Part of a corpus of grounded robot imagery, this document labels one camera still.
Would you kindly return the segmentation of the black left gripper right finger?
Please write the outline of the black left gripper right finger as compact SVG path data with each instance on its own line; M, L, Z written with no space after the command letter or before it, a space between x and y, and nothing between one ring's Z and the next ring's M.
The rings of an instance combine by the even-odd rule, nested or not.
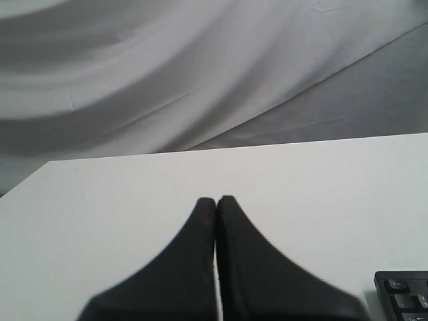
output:
M217 204L217 269L224 320L368 320L358 298L276 249L233 196Z

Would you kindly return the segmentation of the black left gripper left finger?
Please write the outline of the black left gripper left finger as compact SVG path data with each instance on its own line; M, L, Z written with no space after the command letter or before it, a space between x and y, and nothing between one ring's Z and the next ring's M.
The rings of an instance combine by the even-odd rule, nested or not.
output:
M146 266L94 296L79 320L216 320L216 204L200 198L174 239Z

